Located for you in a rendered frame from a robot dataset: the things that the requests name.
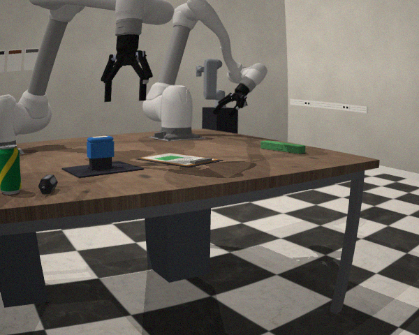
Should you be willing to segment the green drink can with yellow stripe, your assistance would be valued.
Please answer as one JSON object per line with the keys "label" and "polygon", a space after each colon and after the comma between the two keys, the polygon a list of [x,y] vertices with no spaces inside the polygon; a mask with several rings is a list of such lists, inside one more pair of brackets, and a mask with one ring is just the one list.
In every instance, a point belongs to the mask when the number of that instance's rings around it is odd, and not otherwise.
{"label": "green drink can with yellow stripe", "polygon": [[0,146],[0,189],[6,195],[19,193],[22,189],[20,153],[16,144]]}

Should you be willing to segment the clipboard with paper form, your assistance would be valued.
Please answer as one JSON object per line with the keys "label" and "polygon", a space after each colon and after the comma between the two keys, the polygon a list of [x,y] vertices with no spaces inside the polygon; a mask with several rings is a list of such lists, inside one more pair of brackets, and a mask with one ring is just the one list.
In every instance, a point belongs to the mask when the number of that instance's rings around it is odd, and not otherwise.
{"label": "clipboard with paper form", "polygon": [[213,158],[203,158],[198,156],[188,156],[182,154],[161,154],[156,156],[148,156],[144,158],[137,158],[137,160],[149,161],[155,163],[162,163],[167,165],[176,165],[185,168],[192,168],[199,165],[215,163],[222,160]]}

